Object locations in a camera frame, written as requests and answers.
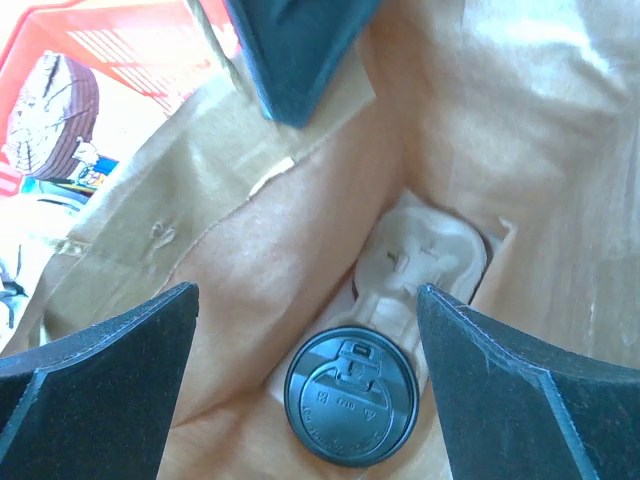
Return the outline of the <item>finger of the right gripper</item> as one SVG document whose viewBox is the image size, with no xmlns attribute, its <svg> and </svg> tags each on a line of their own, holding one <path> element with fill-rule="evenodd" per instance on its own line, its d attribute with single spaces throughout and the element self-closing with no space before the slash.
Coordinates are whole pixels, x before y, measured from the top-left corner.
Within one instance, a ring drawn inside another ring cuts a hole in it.
<svg viewBox="0 0 640 480">
<path fill-rule="evenodd" d="M 306 126 L 377 0 L 237 0 L 225 7 L 267 118 Z"/>
</svg>

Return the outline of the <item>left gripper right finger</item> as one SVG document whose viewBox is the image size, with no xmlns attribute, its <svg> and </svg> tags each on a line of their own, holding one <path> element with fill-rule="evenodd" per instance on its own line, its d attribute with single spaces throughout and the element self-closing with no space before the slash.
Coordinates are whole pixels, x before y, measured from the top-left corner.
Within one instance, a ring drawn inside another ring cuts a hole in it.
<svg viewBox="0 0 640 480">
<path fill-rule="evenodd" d="M 433 285 L 417 322 L 455 479 L 636 479 L 639 372 L 539 340 Z"/>
</svg>

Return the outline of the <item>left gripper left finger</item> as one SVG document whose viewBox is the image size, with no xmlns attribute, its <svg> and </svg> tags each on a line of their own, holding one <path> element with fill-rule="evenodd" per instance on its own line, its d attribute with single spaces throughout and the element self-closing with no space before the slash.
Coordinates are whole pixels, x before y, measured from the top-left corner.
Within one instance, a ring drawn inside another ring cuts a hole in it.
<svg viewBox="0 0 640 480">
<path fill-rule="evenodd" d="M 4 479 L 154 479 L 191 349 L 199 289 L 1 360 Z"/>
</svg>

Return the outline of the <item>black coffee cup lid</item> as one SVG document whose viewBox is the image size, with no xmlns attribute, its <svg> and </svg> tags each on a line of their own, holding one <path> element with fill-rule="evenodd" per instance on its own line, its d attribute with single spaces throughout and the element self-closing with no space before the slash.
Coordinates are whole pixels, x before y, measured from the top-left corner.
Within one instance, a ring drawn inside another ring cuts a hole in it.
<svg viewBox="0 0 640 480">
<path fill-rule="evenodd" d="M 407 442 L 419 385 L 407 355 L 388 337 L 355 325 L 322 331 L 296 351 L 284 411 L 301 444 L 341 467 L 367 468 Z"/>
</svg>

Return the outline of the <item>cardboard cup carrier tray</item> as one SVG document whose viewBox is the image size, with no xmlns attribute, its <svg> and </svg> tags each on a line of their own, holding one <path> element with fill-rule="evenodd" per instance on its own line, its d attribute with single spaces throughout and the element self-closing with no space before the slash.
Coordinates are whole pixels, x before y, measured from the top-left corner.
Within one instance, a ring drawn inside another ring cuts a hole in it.
<svg viewBox="0 0 640 480">
<path fill-rule="evenodd" d="M 425 206 L 400 206 L 373 227 L 348 274 L 296 344 L 339 326 L 363 326 L 408 356 L 419 390 L 429 370 L 416 321 L 418 287 L 433 284 L 469 301 L 482 278 L 487 251 L 469 224 Z"/>
</svg>

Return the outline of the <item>brown paper bag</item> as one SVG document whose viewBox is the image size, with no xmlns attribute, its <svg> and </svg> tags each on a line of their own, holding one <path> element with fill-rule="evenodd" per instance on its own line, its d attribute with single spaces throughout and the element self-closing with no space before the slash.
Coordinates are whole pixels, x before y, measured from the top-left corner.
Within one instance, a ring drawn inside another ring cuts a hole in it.
<svg viewBox="0 0 640 480">
<path fill-rule="evenodd" d="M 449 479 L 438 401 L 376 466 L 333 466 L 276 397 L 295 348 L 406 193 L 473 224 L 474 307 L 550 343 L 639 363 L 639 5 L 394 1 L 365 32 L 376 99 L 233 208 L 156 280 L 200 287 L 164 479 Z"/>
</svg>

